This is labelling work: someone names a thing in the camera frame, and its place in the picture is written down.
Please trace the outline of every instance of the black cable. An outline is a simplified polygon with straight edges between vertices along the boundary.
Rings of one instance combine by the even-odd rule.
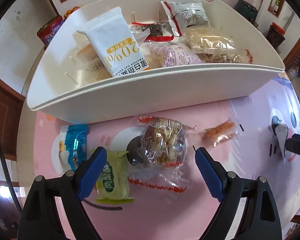
[[[21,207],[21,205],[20,205],[20,202],[19,202],[18,199],[17,199],[15,190],[14,190],[14,188],[13,188],[12,181],[11,181],[11,177],[10,177],[9,172],[8,172],[8,166],[6,165],[6,160],[5,160],[5,157],[4,157],[4,153],[3,153],[3,151],[2,151],[1,144],[0,144],[0,160],[1,160],[1,163],[2,163],[4,176],[5,176],[6,182],[7,182],[7,184],[8,184],[8,189],[10,190],[12,199],[13,199],[13,201],[14,201],[14,204],[15,204],[15,206],[16,206],[18,212],[21,214],[21,213],[22,213],[22,207]]]
[[[91,203],[90,201],[87,201],[85,198],[83,199],[83,202],[97,209],[110,210],[110,211],[123,210],[122,207],[105,207],[105,206],[96,205],[94,203]]]

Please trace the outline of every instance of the dark green appliance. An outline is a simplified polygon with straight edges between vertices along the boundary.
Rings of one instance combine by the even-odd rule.
[[[240,13],[243,17],[245,17],[249,22],[252,24],[255,22],[258,11],[255,6],[249,4],[244,0],[238,0],[237,4],[235,5],[234,9]]]

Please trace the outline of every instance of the metal clip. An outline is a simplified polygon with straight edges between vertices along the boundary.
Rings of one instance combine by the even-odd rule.
[[[72,62],[76,65],[77,62],[72,58],[72,56],[70,57],[70,60],[72,60]]]
[[[75,81],[75,79],[74,78],[72,78],[67,72],[65,72],[64,73],[64,75],[66,75],[66,76],[68,76],[70,79],[72,79],[73,80],[73,82],[76,84],[76,85],[78,85],[79,83],[78,82],[76,82]]]

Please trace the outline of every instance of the door frame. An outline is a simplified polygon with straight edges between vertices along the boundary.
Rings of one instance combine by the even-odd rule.
[[[287,57],[284,59],[284,64],[286,68],[295,60],[295,58],[299,55],[300,53],[300,38],[295,44],[295,46],[292,48],[292,50],[289,52]]]

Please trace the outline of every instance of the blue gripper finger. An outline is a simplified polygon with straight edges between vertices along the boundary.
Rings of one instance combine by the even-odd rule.
[[[195,151],[195,163],[197,164],[199,171],[205,183],[207,184],[211,196],[217,198],[219,202],[223,202],[225,198],[223,193],[225,185],[213,167],[216,165],[216,162],[205,149],[203,150],[206,152],[206,154],[202,152],[201,148]]]
[[[90,157],[88,160],[89,166],[86,169],[85,174],[82,176],[80,183],[79,183],[79,189],[77,191],[77,197],[79,198],[80,201],[82,201],[84,198],[90,196],[94,185],[96,181],[98,180],[104,165],[107,161],[107,151],[103,147],[98,147],[96,151],[99,151],[99,153],[94,156],[93,155]]]

